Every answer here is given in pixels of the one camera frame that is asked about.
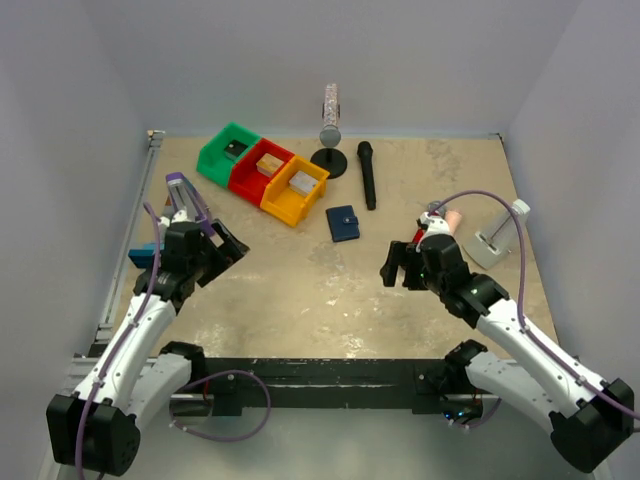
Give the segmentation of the blue leather card holder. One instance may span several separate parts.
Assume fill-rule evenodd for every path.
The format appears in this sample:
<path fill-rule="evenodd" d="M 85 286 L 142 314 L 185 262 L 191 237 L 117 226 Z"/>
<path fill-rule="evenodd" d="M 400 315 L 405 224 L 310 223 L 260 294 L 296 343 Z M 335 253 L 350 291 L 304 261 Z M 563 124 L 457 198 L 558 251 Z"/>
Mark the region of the blue leather card holder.
<path fill-rule="evenodd" d="M 359 221 L 351 205 L 337 206 L 326 210 L 327 222 L 334 243 L 358 239 Z"/>

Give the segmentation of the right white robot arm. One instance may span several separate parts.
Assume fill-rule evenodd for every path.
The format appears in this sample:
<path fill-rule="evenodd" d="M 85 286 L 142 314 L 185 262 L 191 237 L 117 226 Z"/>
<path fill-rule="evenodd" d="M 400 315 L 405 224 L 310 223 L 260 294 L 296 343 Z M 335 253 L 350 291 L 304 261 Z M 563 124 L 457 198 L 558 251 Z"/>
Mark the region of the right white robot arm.
<path fill-rule="evenodd" d="M 445 369 L 458 392 L 473 386 L 497 395 L 534 420 L 562 458 L 593 472 L 633 433 L 635 395 L 623 380 L 608 381 L 570 356 L 518 309 L 508 292 L 486 274 L 473 273 L 452 236 L 436 234 L 421 243 L 393 241 L 380 276 L 394 286 L 433 292 L 454 317 L 504 349 L 515 361 L 506 367 L 488 351 L 460 358 Z"/>

